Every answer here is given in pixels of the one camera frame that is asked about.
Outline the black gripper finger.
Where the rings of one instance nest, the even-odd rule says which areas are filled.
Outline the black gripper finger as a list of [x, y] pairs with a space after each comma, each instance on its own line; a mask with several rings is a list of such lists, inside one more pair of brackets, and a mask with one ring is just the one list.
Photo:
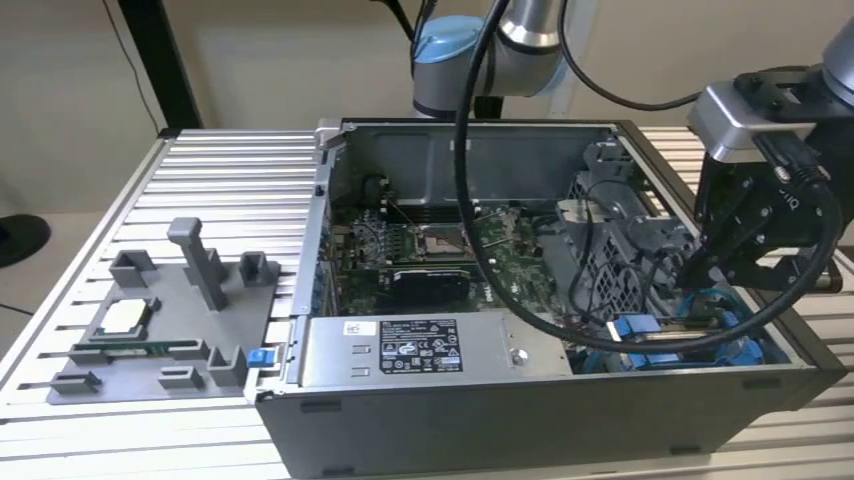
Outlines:
[[769, 222], [769, 206], [758, 201], [742, 201], [729, 206], [709, 207], [703, 217], [701, 244], [679, 272], [679, 286], [699, 289], [711, 286], [714, 268], [735, 265], [745, 246], [754, 242]]
[[783, 255], [771, 265], [754, 262], [737, 268], [737, 285], [766, 291], [786, 291], [801, 277], [813, 258], [806, 254]]

